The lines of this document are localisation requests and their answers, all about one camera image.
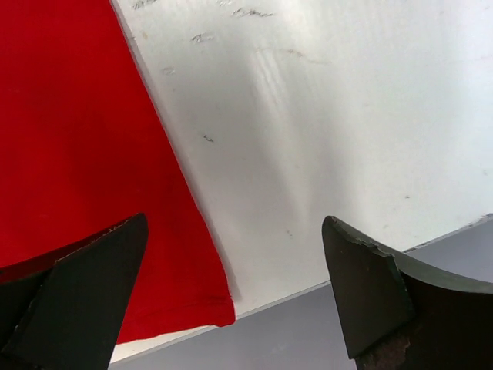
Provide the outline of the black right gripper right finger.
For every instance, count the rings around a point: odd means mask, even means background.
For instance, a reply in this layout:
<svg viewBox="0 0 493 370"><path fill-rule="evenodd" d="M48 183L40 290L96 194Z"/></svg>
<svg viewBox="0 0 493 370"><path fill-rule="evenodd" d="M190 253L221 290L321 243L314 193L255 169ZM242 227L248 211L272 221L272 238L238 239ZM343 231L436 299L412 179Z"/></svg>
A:
<svg viewBox="0 0 493 370"><path fill-rule="evenodd" d="M396 251L334 216L324 255L359 369L490 369L492 284Z"/></svg>

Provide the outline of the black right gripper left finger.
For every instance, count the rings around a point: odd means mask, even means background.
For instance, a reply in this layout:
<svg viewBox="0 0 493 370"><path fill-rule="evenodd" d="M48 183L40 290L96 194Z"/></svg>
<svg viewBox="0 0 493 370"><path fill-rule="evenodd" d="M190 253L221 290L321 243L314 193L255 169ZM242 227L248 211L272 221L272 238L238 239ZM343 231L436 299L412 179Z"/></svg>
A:
<svg viewBox="0 0 493 370"><path fill-rule="evenodd" d="M107 369L149 236L136 214L1 269L3 369Z"/></svg>

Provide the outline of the red trousers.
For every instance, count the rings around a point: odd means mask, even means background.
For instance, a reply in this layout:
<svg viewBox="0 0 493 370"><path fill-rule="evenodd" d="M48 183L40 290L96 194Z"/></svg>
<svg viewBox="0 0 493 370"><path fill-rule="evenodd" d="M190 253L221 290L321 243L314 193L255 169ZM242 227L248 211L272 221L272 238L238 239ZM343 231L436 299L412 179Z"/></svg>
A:
<svg viewBox="0 0 493 370"><path fill-rule="evenodd" d="M1 3L1 264L134 214L146 255L119 343L236 315L226 273L108 1Z"/></svg>

